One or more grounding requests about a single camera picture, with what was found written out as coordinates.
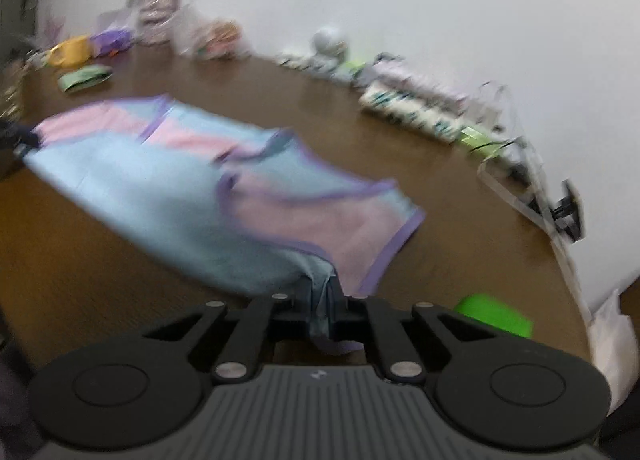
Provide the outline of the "purple small container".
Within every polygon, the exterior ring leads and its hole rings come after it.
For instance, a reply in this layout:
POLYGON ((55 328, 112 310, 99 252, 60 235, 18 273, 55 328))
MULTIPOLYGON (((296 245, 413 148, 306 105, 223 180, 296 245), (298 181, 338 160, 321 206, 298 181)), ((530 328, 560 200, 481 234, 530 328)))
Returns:
POLYGON ((130 49, 132 45, 132 35, 130 30, 121 28, 120 30, 104 30, 90 38, 92 54, 95 58, 111 56, 113 53, 120 53, 130 49))

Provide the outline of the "wrapped floral gift bundle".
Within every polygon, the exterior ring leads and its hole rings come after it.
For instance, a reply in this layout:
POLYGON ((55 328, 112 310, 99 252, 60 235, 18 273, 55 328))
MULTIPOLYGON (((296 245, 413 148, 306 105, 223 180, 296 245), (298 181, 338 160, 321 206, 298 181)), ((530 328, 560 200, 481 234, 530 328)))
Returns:
POLYGON ((215 20, 195 30, 192 54, 198 60, 243 59, 250 55, 250 47, 239 23, 215 20))

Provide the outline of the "white astronaut figurine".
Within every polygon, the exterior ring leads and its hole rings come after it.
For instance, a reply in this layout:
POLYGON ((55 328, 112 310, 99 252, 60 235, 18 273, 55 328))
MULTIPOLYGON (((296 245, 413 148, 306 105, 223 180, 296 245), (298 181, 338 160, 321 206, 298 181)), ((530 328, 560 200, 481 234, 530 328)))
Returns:
POLYGON ((311 47, 314 50, 311 68, 323 72, 338 68, 344 62, 348 50, 346 36, 333 26, 320 27, 311 38, 311 47))

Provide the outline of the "light green packet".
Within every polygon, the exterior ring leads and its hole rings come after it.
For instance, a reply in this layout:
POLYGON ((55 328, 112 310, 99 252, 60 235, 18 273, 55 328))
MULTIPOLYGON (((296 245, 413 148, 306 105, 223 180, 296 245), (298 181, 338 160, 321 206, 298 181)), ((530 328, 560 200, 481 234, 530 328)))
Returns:
POLYGON ((103 84, 113 75, 113 69, 108 65, 85 65, 78 70, 65 73, 58 79, 58 89, 65 94, 91 88, 103 84))

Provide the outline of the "folded pink floral cloth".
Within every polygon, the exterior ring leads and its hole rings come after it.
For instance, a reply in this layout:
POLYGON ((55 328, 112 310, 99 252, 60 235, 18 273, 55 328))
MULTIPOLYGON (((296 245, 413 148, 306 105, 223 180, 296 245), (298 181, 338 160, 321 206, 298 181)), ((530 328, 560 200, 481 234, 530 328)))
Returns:
POLYGON ((413 72, 402 59, 378 59, 373 63, 372 70, 382 84, 425 100, 441 101, 454 108, 463 108, 469 99, 464 92, 447 86, 434 77, 413 72))

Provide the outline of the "pink blue mesh garment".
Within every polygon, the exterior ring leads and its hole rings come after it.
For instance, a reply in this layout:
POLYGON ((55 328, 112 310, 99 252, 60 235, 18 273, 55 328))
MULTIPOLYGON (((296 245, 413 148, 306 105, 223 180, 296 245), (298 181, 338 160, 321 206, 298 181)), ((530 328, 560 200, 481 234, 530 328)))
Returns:
POLYGON ((294 131, 171 97, 110 99, 36 127, 27 167, 146 254, 209 287, 294 291, 329 333, 329 290, 376 291, 424 212, 393 180, 321 160, 294 131))

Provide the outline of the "yellow cup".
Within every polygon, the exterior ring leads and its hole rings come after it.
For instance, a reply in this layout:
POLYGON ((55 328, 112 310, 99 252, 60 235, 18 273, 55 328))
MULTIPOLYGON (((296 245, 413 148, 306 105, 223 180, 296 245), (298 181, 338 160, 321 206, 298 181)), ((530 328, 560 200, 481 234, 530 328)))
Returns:
POLYGON ((57 68, 71 68, 86 63, 92 58, 92 47, 88 36, 76 36, 60 42, 49 50, 47 64, 57 68))

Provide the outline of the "green cylindrical pouch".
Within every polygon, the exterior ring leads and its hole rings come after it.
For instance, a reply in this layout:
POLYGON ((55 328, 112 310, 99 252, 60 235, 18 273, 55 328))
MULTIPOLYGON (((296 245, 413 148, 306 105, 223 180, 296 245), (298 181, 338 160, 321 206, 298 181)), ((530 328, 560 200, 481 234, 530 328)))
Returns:
POLYGON ((516 309, 487 294, 465 296, 454 307, 457 313, 475 319, 491 327, 530 339, 533 336, 533 321, 516 309))

